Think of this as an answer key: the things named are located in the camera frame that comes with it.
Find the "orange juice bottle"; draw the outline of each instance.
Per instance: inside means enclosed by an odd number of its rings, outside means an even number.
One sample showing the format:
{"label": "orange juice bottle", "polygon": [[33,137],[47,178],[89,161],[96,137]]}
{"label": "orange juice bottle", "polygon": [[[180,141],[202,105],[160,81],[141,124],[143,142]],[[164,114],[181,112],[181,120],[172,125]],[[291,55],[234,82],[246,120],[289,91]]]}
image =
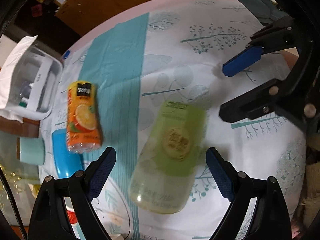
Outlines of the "orange juice bottle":
{"label": "orange juice bottle", "polygon": [[95,113],[95,85],[76,81],[68,87],[67,147],[74,153],[101,147]]}

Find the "pink table edge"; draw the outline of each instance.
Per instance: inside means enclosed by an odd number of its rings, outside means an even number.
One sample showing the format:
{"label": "pink table edge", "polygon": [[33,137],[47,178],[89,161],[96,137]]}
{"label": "pink table edge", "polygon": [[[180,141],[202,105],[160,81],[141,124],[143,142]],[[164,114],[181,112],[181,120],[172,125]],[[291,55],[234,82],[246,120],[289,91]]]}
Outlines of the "pink table edge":
{"label": "pink table edge", "polygon": [[151,1],[139,4],[101,23],[100,25],[98,25],[97,27],[89,31],[82,38],[80,38],[75,44],[73,44],[69,48],[69,50],[71,53],[79,50],[85,44],[92,41],[93,39],[103,34],[104,32],[112,29],[118,23],[126,22],[128,20],[131,20],[135,17],[151,12],[153,10],[163,9],[168,5],[187,3],[189,1],[195,1],[195,0],[151,0]]}

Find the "metal bolt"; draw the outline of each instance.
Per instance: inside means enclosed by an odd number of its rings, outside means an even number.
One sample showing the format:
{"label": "metal bolt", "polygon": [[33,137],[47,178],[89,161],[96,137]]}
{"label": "metal bolt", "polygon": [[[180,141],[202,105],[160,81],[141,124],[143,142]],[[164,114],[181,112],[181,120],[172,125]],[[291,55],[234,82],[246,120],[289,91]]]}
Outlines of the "metal bolt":
{"label": "metal bolt", "polygon": [[262,108],[262,112],[264,112],[265,114],[269,113],[270,109],[268,106],[265,106],[264,108]]}
{"label": "metal bolt", "polygon": [[314,104],[306,104],[304,106],[304,115],[308,118],[312,118],[316,115],[316,107]]}
{"label": "metal bolt", "polygon": [[240,178],[245,178],[246,176],[247,176],[247,174],[245,174],[245,172],[243,172],[243,171],[239,171],[238,172],[238,176],[240,177]]}
{"label": "metal bolt", "polygon": [[279,88],[277,86],[273,86],[269,89],[269,95],[274,96],[278,94]]}
{"label": "metal bolt", "polygon": [[50,180],[52,180],[52,176],[46,176],[45,178],[44,178],[44,181],[45,182],[49,182]]}
{"label": "metal bolt", "polygon": [[273,177],[273,176],[270,176],[269,179],[270,179],[270,181],[272,183],[276,183],[277,182],[277,179],[275,177]]}
{"label": "metal bolt", "polygon": [[75,176],[76,176],[77,178],[79,178],[79,177],[81,177],[83,174],[84,174],[83,171],[77,171],[77,172],[75,173]]}

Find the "translucent green bottle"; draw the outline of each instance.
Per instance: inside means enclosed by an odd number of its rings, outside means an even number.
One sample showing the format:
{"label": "translucent green bottle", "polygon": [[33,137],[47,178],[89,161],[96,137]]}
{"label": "translucent green bottle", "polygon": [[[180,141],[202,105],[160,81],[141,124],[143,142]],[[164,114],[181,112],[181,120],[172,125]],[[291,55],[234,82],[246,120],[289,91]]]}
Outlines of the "translucent green bottle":
{"label": "translucent green bottle", "polygon": [[187,203],[204,137],[206,112],[174,101],[162,104],[129,186],[141,208],[179,212]]}

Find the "blue gripper pad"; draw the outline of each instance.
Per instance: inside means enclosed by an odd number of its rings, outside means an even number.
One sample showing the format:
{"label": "blue gripper pad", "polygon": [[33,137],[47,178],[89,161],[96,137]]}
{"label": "blue gripper pad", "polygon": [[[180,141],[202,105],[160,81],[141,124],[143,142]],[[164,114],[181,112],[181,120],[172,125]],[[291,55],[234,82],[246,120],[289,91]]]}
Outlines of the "blue gripper pad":
{"label": "blue gripper pad", "polygon": [[109,153],[106,156],[105,152],[102,153],[100,158],[104,159],[89,181],[89,188],[86,194],[89,201],[92,201],[94,198],[99,196],[113,166],[116,163],[115,149],[108,147],[105,151],[109,151]]}
{"label": "blue gripper pad", "polygon": [[250,67],[253,63],[261,59],[263,53],[262,47],[249,46],[247,49],[233,57],[223,64],[222,72],[227,77],[233,77],[235,74]]}
{"label": "blue gripper pad", "polygon": [[233,202],[235,199],[235,193],[233,191],[233,182],[232,179],[227,175],[224,168],[221,166],[220,162],[218,161],[215,153],[219,155],[215,148],[209,148],[205,155],[205,160],[207,162],[208,168],[220,190],[221,195],[224,198],[227,198],[230,202]]}

